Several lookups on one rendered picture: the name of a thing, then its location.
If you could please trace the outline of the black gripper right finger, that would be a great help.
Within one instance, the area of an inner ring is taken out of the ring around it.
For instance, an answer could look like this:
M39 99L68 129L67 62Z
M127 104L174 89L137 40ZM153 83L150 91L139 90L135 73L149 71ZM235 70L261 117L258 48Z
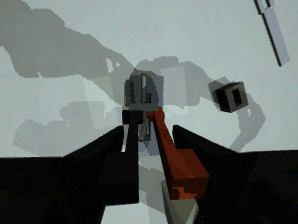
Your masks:
M205 224L235 224L259 176L298 173L298 150L232 151L179 125L172 136L209 174L204 197L195 199Z

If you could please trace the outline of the grey forked bar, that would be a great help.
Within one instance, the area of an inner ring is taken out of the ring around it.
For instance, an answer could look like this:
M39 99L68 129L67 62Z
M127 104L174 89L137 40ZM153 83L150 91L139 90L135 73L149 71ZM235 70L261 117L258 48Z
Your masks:
M280 31L280 27L273 9L274 0L266 0L268 4L268 9L264 9L262 0L254 0L254 3L262 15L263 22L269 34L275 56L279 66L284 65L290 61L286 46Z

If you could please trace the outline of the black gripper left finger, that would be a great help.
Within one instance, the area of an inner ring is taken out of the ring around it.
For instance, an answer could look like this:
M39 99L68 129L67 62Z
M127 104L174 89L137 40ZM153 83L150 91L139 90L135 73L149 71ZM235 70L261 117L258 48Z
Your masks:
M0 197L53 197L67 224L101 224L98 181L108 153L121 152L120 125L79 150L54 157L0 157Z

